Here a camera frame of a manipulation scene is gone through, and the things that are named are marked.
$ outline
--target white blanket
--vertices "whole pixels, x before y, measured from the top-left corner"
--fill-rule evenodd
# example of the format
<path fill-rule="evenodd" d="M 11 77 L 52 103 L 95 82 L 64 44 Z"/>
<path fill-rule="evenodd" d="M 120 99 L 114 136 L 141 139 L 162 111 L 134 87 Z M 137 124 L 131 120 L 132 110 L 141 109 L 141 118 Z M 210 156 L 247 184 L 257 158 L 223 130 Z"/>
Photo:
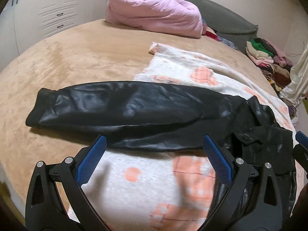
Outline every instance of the white blanket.
<path fill-rule="evenodd" d="M 199 86 L 245 99 L 255 95 L 295 137 L 288 107 L 223 62 L 159 43 L 153 43 L 150 52 L 154 57 L 149 67 L 135 81 Z M 300 191 L 303 169 L 297 169 Z M 82 189 L 117 231 L 196 231 L 206 219 L 214 183 L 215 172 L 202 152 L 192 156 L 106 151 Z M 68 213 L 77 220 L 71 207 Z"/>

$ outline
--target metal screw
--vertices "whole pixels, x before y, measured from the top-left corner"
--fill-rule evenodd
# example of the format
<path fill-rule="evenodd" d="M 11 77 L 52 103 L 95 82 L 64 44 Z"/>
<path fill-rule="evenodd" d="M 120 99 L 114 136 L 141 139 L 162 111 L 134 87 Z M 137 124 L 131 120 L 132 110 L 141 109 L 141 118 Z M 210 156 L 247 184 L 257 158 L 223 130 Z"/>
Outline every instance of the metal screw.
<path fill-rule="evenodd" d="M 70 164 L 73 161 L 73 157 L 67 157 L 65 163 Z"/>
<path fill-rule="evenodd" d="M 244 160 L 242 158 L 237 158 L 235 161 L 238 164 L 243 164 L 244 163 Z"/>
<path fill-rule="evenodd" d="M 266 163 L 265 163 L 265 166 L 266 166 L 267 168 L 271 168 L 271 167 L 272 167 L 272 165 L 271 165 L 269 162 L 266 162 Z"/>
<path fill-rule="evenodd" d="M 41 167 L 41 166 L 43 166 L 43 165 L 44 165 L 44 163 L 43 163 L 42 161 L 39 161 L 39 162 L 36 164 L 37 167 Z"/>

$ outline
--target pile of folded clothes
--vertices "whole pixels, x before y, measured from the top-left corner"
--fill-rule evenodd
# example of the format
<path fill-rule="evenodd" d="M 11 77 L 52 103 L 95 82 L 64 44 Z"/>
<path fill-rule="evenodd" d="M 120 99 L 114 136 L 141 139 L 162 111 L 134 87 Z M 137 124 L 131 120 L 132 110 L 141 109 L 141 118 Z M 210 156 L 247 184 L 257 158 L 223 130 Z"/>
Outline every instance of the pile of folded clothes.
<path fill-rule="evenodd" d="M 277 95 L 290 80 L 293 63 L 269 40 L 255 38 L 247 42 L 247 56 L 262 71 Z"/>

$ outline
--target fabric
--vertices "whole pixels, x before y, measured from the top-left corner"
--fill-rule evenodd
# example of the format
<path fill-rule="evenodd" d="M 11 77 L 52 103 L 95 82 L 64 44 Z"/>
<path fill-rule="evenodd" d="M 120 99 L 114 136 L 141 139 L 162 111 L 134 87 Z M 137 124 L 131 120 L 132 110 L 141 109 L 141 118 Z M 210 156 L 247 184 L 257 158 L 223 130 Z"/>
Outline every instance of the fabric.
<path fill-rule="evenodd" d="M 286 65 L 283 68 L 286 69 L 290 73 L 292 66 Z"/>
<path fill-rule="evenodd" d="M 210 0 L 185 0 L 195 4 L 207 22 L 219 37 L 233 42 L 244 54 L 246 41 L 256 37 L 258 26 L 250 23 L 233 11 Z"/>
<path fill-rule="evenodd" d="M 262 39 L 262 38 L 255 38 L 254 40 L 255 40 L 255 42 L 257 42 L 257 43 L 261 43 L 262 46 L 263 46 L 267 51 L 273 53 L 274 56 L 277 55 L 277 51 L 276 51 L 266 40 L 264 40 L 264 39 Z"/>
<path fill-rule="evenodd" d="M 250 60 L 252 60 L 252 62 L 257 65 L 257 66 L 263 66 L 263 67 L 267 67 L 271 70 L 271 73 L 274 73 L 275 70 L 272 66 L 272 64 L 274 63 L 273 60 L 267 60 L 267 59 L 256 59 L 255 57 L 253 57 L 250 52 L 248 51 L 248 49 L 246 49 L 246 53 L 247 53 L 247 56 L 249 57 Z"/>
<path fill-rule="evenodd" d="M 285 53 L 283 51 L 281 51 L 277 46 L 275 46 L 272 42 L 270 42 L 269 40 L 265 39 L 265 41 L 267 41 L 268 44 L 270 44 L 277 52 L 277 56 L 282 59 L 282 58 L 286 58 L 287 56 L 285 55 Z"/>
<path fill-rule="evenodd" d="M 279 74 L 285 76 L 286 78 L 290 79 L 290 72 L 288 70 L 281 68 L 277 64 L 274 64 L 274 69 L 275 69 L 276 73 L 279 73 Z"/>
<path fill-rule="evenodd" d="M 63 132 L 27 127 L 25 119 L 33 109 L 37 92 L 42 87 L 58 90 L 76 83 L 131 81 L 150 63 L 152 55 L 148 49 L 152 41 L 218 59 L 276 96 L 249 58 L 208 37 L 193 39 L 160 34 L 104 20 L 48 37 L 26 50 L 0 73 L 0 126 L 3 129 L 0 163 L 7 176 L 6 184 L 12 185 L 12 192 L 16 192 L 11 196 L 16 195 L 14 203 L 21 213 L 37 161 L 61 162 L 63 157 L 76 155 L 92 142 L 80 135 L 72 137 Z M 64 191 L 59 193 L 68 209 Z"/>
<path fill-rule="evenodd" d="M 106 21 L 192 38 L 203 30 L 199 9 L 185 0 L 109 0 Z"/>
<path fill-rule="evenodd" d="M 285 77 L 284 75 L 282 75 L 282 74 L 280 74 L 278 72 L 275 72 L 274 79 L 275 79 L 275 82 L 281 88 L 284 88 L 285 86 L 287 86 L 291 82 L 290 78 L 287 78 L 287 77 Z"/>
<path fill-rule="evenodd" d="M 260 69 L 260 70 L 262 74 L 264 75 L 264 77 L 267 79 L 267 81 L 270 83 L 272 88 L 274 89 L 276 95 L 279 96 L 282 88 L 278 84 L 276 84 L 273 73 L 267 70 L 264 70 L 264 69 Z"/>
<path fill-rule="evenodd" d="M 308 93 L 308 45 L 298 63 L 291 68 L 291 83 L 280 93 L 280 96 L 297 107 Z"/>
<path fill-rule="evenodd" d="M 281 98 L 281 100 L 288 106 L 289 109 L 289 116 L 291 120 L 293 120 L 295 117 L 297 117 L 297 109 L 290 103 L 288 100 Z"/>
<path fill-rule="evenodd" d="M 270 72 L 271 74 L 275 74 L 275 70 L 273 69 L 271 65 L 260 63 L 258 65 L 258 68 L 261 70 L 266 70 L 267 72 Z"/>
<path fill-rule="evenodd" d="M 273 57 L 273 53 L 271 53 L 270 51 L 266 50 L 261 43 L 257 43 L 255 42 L 254 40 L 251 40 L 251 44 L 252 46 L 254 47 L 254 49 L 256 50 L 260 50 L 260 51 L 263 51 L 265 53 L 267 53 L 269 56 Z"/>
<path fill-rule="evenodd" d="M 277 56 L 274 58 L 275 63 L 279 64 L 280 67 L 284 67 L 287 64 L 287 57 L 283 51 L 281 51 L 277 46 L 271 43 L 269 40 L 266 40 L 268 44 L 270 44 L 277 52 Z"/>
<path fill-rule="evenodd" d="M 254 58 L 256 59 L 269 59 L 271 60 L 272 57 L 268 55 L 268 53 L 265 53 L 264 51 L 256 50 L 250 41 L 246 41 L 247 43 L 247 49 Z"/>
<path fill-rule="evenodd" d="M 206 32 L 205 32 L 205 36 L 210 37 L 210 38 L 214 39 L 215 41 L 219 41 L 216 33 L 210 27 L 207 27 Z"/>
<path fill-rule="evenodd" d="M 285 58 L 279 58 L 278 56 L 274 56 L 273 60 L 276 64 L 278 64 L 280 67 L 285 67 L 286 66 L 286 59 Z"/>
<path fill-rule="evenodd" d="M 208 28 L 208 26 L 205 23 L 203 23 L 203 29 L 202 29 L 202 35 L 203 36 L 205 36 L 207 28 Z"/>
<path fill-rule="evenodd" d="M 144 73 L 139 74 L 136 79 L 141 78 L 151 81 L 154 79 L 156 82 L 168 83 L 181 82 L 205 87 L 208 86 L 208 83 L 202 83 L 202 77 L 193 76 L 194 79 L 191 79 L 187 76 L 185 78 L 183 71 L 192 70 L 194 72 L 194 68 L 199 68 L 200 65 L 206 65 L 209 68 L 213 68 L 214 78 L 218 82 L 221 82 L 220 87 L 212 86 L 215 90 L 220 89 L 220 91 L 225 91 L 226 93 L 241 93 L 247 98 L 250 97 L 249 94 L 245 94 L 246 90 L 238 89 L 235 91 L 227 85 L 232 84 L 232 82 L 234 85 L 240 83 L 236 80 L 232 81 L 228 77 L 234 77 L 235 74 L 227 65 L 209 57 L 206 60 L 191 59 L 190 61 L 188 57 L 192 58 L 193 56 L 189 56 L 189 52 L 187 53 L 185 51 L 183 53 L 179 49 L 166 48 L 167 46 L 161 44 L 158 46 L 154 44 L 152 46 L 151 52 L 155 53 L 154 59 L 150 66 L 144 70 Z M 167 50 L 174 50 L 176 52 L 170 55 Z M 179 55 L 187 57 L 187 62 L 179 62 L 181 59 Z M 241 82 L 246 81 L 245 77 L 241 74 L 237 75 L 238 79 L 243 78 L 243 80 L 240 79 Z M 252 99 L 248 100 L 249 104 L 254 101 L 258 105 L 258 101 Z M 288 146 L 293 145 L 290 136 L 286 140 L 291 142 Z M 94 171 L 89 183 L 83 185 L 83 191 L 94 204 L 95 209 L 98 209 L 101 217 L 107 220 L 108 224 L 116 230 L 131 230 L 132 227 L 135 230 L 139 230 L 139 228 L 141 230 L 151 230 L 150 228 L 153 227 L 157 230 L 196 231 L 206 218 L 208 210 L 213 210 L 224 192 L 223 185 L 219 184 L 218 181 L 214 181 L 213 170 L 208 160 L 202 157 L 187 157 L 182 155 L 181 157 L 171 157 L 168 159 L 168 157 L 161 157 L 161 154 L 157 154 L 157 157 L 155 157 L 156 160 L 153 161 L 146 155 L 141 159 L 142 155 L 139 153 L 135 153 L 133 157 L 114 156 L 110 153 L 110 151 L 107 151 L 109 157 L 105 159 L 104 156 L 102 157 L 96 168 L 98 172 L 96 170 Z M 105 188 L 100 188 L 99 186 L 101 185 L 100 181 L 102 177 L 104 178 L 104 183 L 102 184 L 106 185 Z M 295 177 L 292 174 L 285 174 L 279 176 L 278 180 L 281 188 L 290 189 L 290 181 L 293 183 Z M 168 192 L 165 193 L 166 185 L 168 185 Z M 294 195 L 294 193 L 295 191 L 293 189 L 290 191 L 282 190 L 282 198 L 292 198 L 290 195 Z M 240 204 L 241 207 L 237 209 L 238 213 L 243 210 L 249 195 L 250 188 L 248 185 Z M 292 203 L 286 203 L 283 201 L 283 208 L 289 209 L 288 205 L 290 204 L 291 206 Z M 290 211 L 284 211 L 284 219 L 287 219 Z M 134 219 L 134 223 L 128 224 L 128 226 L 123 218 L 117 218 L 117 216 L 123 216 L 123 213 L 127 212 L 128 218 Z M 69 215 L 75 219 L 71 208 Z"/>
<path fill-rule="evenodd" d="M 239 51 L 238 47 L 233 42 L 227 40 L 226 38 L 218 36 L 218 40 L 222 42 L 223 44 L 226 44 L 227 46 L 231 47 L 232 49 Z"/>
<path fill-rule="evenodd" d="M 294 63 L 290 61 L 288 58 L 285 59 L 286 65 L 293 67 Z"/>
<path fill-rule="evenodd" d="M 224 39 L 233 42 L 239 51 L 243 54 L 246 53 L 246 41 L 251 41 L 253 38 L 255 38 L 255 35 L 253 34 L 223 34 L 220 32 L 216 32 L 216 34 L 219 37 L 223 37 Z"/>

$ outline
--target white wall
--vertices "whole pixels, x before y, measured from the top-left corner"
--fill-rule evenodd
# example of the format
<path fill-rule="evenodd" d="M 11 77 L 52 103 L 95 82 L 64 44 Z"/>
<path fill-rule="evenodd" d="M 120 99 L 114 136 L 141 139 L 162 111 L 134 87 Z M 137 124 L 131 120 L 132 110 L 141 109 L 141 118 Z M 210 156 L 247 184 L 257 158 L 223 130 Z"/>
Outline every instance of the white wall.
<path fill-rule="evenodd" d="M 287 54 L 302 53 L 307 41 L 308 17 L 298 0 L 212 0 L 259 25 L 258 36 L 267 38 Z"/>

